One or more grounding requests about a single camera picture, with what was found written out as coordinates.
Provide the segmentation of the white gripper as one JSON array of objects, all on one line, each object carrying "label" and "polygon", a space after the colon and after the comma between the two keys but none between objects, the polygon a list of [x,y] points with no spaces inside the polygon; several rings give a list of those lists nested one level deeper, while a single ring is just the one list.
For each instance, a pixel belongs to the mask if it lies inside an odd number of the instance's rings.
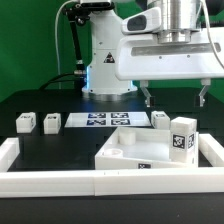
[{"label": "white gripper", "polygon": [[199,7],[150,7],[122,21],[124,37],[116,53],[116,76],[142,80],[147,107],[154,106],[147,80],[202,79],[199,106],[224,77],[224,27],[200,26]]}]

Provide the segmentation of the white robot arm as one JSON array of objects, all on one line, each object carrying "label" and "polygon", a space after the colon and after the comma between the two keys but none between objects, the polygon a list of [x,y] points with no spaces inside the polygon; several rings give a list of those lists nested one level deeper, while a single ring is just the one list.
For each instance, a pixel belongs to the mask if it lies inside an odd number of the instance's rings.
[{"label": "white robot arm", "polygon": [[118,1],[81,0],[92,22],[89,93],[117,98],[138,80],[150,106],[150,81],[199,79],[202,106],[211,80],[224,78],[224,23],[209,21],[206,0],[142,0],[143,11],[126,19],[114,12]]}]

